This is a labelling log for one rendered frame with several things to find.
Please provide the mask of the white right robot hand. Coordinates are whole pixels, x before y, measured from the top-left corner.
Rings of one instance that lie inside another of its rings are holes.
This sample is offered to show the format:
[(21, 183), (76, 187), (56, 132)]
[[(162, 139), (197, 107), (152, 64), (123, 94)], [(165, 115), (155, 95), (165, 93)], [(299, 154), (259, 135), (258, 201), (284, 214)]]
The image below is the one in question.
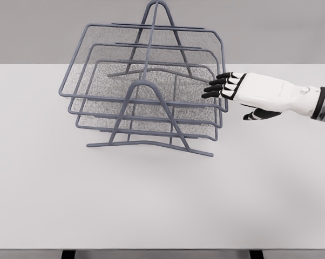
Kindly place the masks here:
[(216, 76), (204, 89), (202, 98), (223, 97), (254, 108), (243, 120), (262, 120), (291, 110), (308, 115), (302, 88), (285, 80), (257, 73), (226, 72)]

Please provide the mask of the grey mesh folder tray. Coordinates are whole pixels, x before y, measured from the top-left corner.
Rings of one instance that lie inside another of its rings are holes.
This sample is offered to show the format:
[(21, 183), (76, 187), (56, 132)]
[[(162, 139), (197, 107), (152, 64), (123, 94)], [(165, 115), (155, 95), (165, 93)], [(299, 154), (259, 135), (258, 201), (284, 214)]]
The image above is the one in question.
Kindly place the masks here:
[(212, 50), (177, 45), (94, 43), (70, 66), (62, 94), (84, 125), (165, 131), (173, 121), (189, 134), (221, 126), (222, 100), (202, 99), (202, 89), (222, 71)]
[(223, 103), (202, 99), (212, 78), (205, 66), (127, 65), (98, 61), (89, 65), (71, 107), (81, 128), (134, 135), (215, 140)]
[(141, 24), (85, 27), (60, 87), (64, 97), (122, 98), (129, 85), (157, 85), (166, 101), (202, 103), (202, 90), (225, 70), (213, 30)]

